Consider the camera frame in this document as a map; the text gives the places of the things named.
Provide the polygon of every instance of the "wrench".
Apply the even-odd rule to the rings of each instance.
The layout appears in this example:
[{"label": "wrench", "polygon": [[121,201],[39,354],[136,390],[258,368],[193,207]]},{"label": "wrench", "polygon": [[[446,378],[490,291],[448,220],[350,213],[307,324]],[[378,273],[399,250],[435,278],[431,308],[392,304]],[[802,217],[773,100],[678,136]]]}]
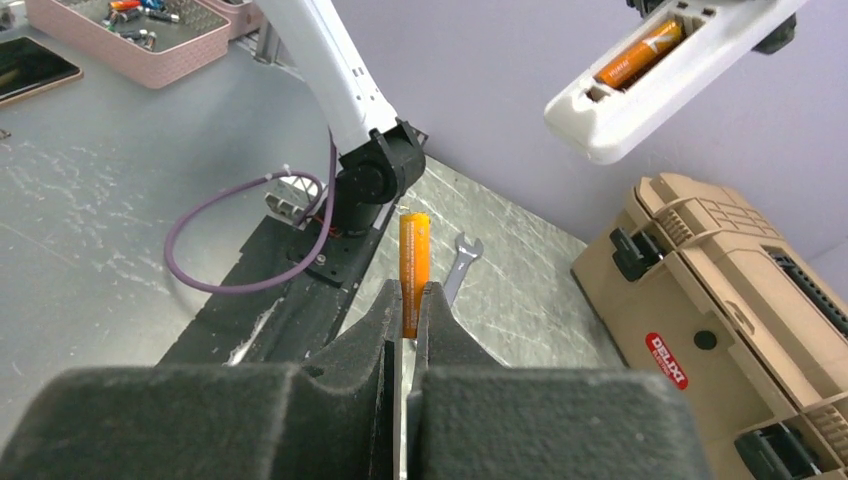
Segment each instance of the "wrench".
[{"label": "wrench", "polygon": [[483,242],[478,238],[474,240],[473,245],[468,243],[465,232],[460,232],[454,243],[456,244],[456,260],[453,261],[453,267],[445,280],[445,297],[448,299],[448,305],[453,305],[453,301],[456,300],[456,294],[459,293],[459,286],[465,278],[468,266],[483,255]]}]

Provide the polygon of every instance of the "delixi logo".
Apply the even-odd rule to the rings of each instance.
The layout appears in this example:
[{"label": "delixi logo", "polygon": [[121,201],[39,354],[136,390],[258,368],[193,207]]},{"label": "delixi logo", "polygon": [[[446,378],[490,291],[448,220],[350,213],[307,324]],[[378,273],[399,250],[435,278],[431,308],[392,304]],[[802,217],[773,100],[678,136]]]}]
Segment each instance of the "delixi logo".
[{"label": "delixi logo", "polygon": [[683,368],[677,363],[662,337],[658,333],[651,332],[645,337],[645,344],[654,356],[654,360],[657,361],[660,370],[677,385],[677,388],[685,390],[689,386],[689,379],[686,378]]}]

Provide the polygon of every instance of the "metal table surface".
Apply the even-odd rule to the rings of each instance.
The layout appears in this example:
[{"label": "metal table surface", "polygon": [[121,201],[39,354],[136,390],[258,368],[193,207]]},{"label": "metal table surface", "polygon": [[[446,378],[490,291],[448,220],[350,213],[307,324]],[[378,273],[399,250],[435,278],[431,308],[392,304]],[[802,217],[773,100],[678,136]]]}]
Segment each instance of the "metal table surface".
[{"label": "metal table surface", "polygon": [[[176,283],[161,260],[179,215],[283,164],[327,171],[326,126],[308,88],[240,48],[152,91],[26,27],[0,41],[20,34],[85,77],[0,110],[0,128],[12,133],[0,141],[0,445],[58,373],[154,364],[194,317],[208,295]],[[456,312],[496,357],[516,366],[617,362],[568,273],[579,241],[437,162],[403,202],[434,219],[434,279],[453,262],[456,229],[483,238]],[[258,190],[210,209],[181,237],[178,260],[219,282],[264,214]],[[396,276],[396,230],[346,324]]]}]

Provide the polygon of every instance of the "black latch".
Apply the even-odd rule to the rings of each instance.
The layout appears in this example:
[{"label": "black latch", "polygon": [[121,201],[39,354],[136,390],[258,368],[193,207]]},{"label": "black latch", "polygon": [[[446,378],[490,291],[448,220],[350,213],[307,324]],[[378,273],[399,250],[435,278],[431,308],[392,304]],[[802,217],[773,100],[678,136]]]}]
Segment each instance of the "black latch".
[{"label": "black latch", "polygon": [[800,480],[822,472],[801,443],[797,431],[783,423],[741,435],[734,445],[756,480]]},{"label": "black latch", "polygon": [[610,233],[610,240],[615,246],[612,261],[628,282],[642,278],[663,258],[663,251],[645,232],[638,232],[631,237],[624,229],[616,228]]}]

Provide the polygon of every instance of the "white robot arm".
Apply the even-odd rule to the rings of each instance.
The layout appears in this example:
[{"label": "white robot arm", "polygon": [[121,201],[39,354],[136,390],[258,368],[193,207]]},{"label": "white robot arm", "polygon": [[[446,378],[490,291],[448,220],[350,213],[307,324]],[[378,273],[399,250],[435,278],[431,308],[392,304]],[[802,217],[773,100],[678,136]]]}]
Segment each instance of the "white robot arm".
[{"label": "white robot arm", "polygon": [[[342,155],[398,126],[331,0],[256,1]],[[788,43],[806,1],[627,0],[645,20],[550,101],[545,121],[591,161],[617,162],[746,52]],[[640,48],[647,56],[634,56]]]},{"label": "white robot arm", "polygon": [[312,89],[341,155],[397,127],[331,0],[257,0]]},{"label": "white robot arm", "polygon": [[365,235],[383,205],[424,173],[418,133],[377,88],[331,0],[257,0],[330,126],[343,170],[331,220],[340,235]]}]

